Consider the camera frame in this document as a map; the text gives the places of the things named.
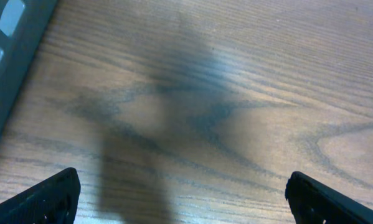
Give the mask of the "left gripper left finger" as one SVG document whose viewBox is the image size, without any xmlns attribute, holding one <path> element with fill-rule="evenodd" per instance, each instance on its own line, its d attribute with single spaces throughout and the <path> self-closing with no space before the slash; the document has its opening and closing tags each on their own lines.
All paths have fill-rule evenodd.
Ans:
<svg viewBox="0 0 373 224">
<path fill-rule="evenodd" d="M 80 189 L 77 170 L 66 168 L 0 203 L 0 224 L 73 224 Z"/>
</svg>

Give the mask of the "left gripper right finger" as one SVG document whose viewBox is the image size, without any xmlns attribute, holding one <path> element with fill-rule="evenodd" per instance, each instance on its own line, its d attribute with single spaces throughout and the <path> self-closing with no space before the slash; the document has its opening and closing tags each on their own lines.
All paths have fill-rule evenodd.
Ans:
<svg viewBox="0 0 373 224">
<path fill-rule="evenodd" d="M 373 210 L 299 171 L 288 179 L 285 198 L 296 224 L 373 224 Z"/>
</svg>

